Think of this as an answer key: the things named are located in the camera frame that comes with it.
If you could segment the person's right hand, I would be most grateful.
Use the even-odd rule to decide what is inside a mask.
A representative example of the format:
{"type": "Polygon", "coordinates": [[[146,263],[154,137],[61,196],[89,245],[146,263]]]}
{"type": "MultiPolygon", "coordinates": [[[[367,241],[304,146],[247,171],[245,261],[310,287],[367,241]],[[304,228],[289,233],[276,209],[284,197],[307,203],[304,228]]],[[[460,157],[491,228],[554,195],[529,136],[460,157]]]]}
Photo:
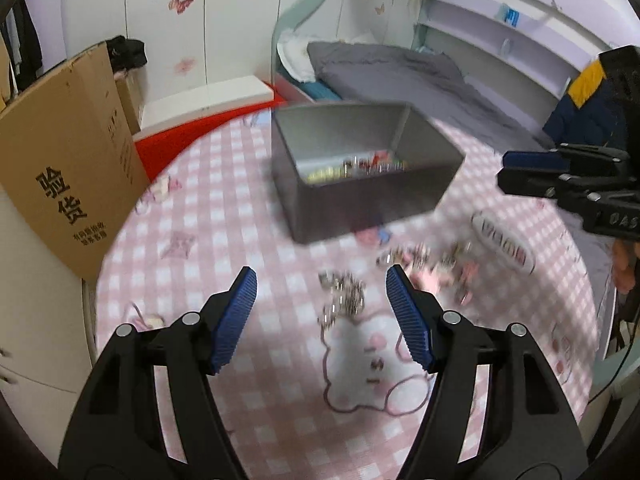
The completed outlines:
{"type": "Polygon", "coordinates": [[[636,286],[634,264],[639,260],[639,244],[616,240],[612,247],[613,282],[622,294],[628,294],[636,286]]]}

